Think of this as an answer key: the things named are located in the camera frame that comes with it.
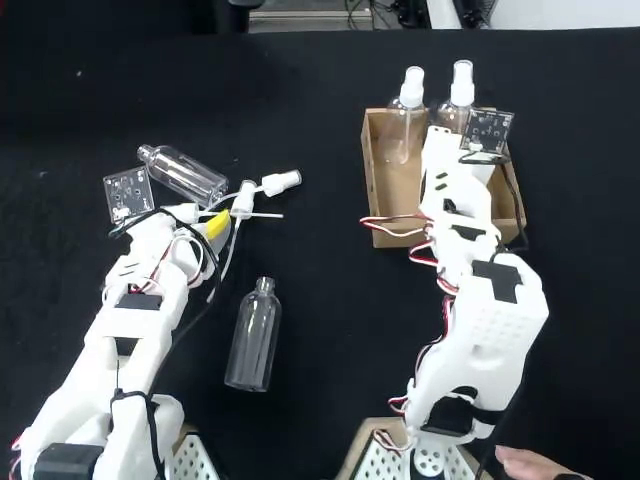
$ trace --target black fabric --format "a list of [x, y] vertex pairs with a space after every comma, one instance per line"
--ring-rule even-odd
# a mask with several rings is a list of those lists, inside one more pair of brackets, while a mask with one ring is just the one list
[[[387, 415], [437, 337], [434, 272], [374, 250], [359, 133], [408, 65], [444, 98], [476, 65], [478, 103], [517, 113], [510, 148], [549, 320], [501, 443], [596, 478], [624, 477], [640, 428], [632, 232], [640, 165], [639, 30], [345, 32], [183, 38], [40, 52], [5, 45], [0, 68], [0, 439], [65, 378], [125, 251], [108, 240], [104, 175], [138, 145], [170, 144], [243, 178], [300, 168], [303, 184], [243, 224], [217, 308], [166, 364], [158, 392], [218, 446], [233, 479], [331, 478], [360, 422]], [[82, 69], [83, 74], [76, 72]], [[154, 185], [157, 204], [181, 201]], [[237, 307], [276, 280], [282, 328], [270, 391], [225, 387]], [[185, 320], [206, 296], [192, 292]]]

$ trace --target empty plastic bottle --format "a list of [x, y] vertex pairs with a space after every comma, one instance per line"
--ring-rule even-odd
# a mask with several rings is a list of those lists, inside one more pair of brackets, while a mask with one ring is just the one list
[[278, 340], [281, 306], [275, 282], [260, 277], [242, 299], [224, 383], [250, 392], [266, 392]]
[[188, 199], [208, 208], [227, 193], [229, 180], [173, 147], [141, 145], [138, 158], [149, 175]]

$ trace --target spray bottle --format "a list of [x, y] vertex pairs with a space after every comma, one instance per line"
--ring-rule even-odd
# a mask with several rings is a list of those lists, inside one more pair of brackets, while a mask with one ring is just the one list
[[426, 135], [424, 70], [409, 67], [400, 95], [388, 107], [388, 120], [379, 138], [379, 148], [386, 163], [402, 165], [412, 155], [420, 157]]
[[474, 100], [473, 63], [458, 60], [453, 65], [451, 98], [438, 108], [438, 125], [450, 128], [451, 133], [464, 134]]

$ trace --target spray nozzle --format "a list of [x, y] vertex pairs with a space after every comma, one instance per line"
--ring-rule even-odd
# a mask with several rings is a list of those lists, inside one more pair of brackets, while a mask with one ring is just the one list
[[453, 64], [451, 103], [458, 107], [468, 107], [473, 104], [474, 100], [473, 62], [470, 60], [458, 60]]
[[424, 70], [420, 67], [409, 67], [404, 75], [404, 83], [400, 88], [400, 103], [407, 108], [422, 105], [424, 96]]

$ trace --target finger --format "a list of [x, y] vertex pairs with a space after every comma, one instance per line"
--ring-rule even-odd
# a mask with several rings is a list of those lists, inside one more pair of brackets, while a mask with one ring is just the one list
[[549, 465], [507, 458], [504, 471], [514, 480], [553, 480], [558, 473]]
[[563, 468], [553, 460], [540, 455], [539, 453], [532, 452], [531, 450], [520, 450], [518, 448], [510, 448], [504, 446], [496, 447], [496, 458], [500, 463], [504, 463], [505, 460], [519, 460], [521, 462], [531, 462], [540, 465], [549, 465], [552, 467]]

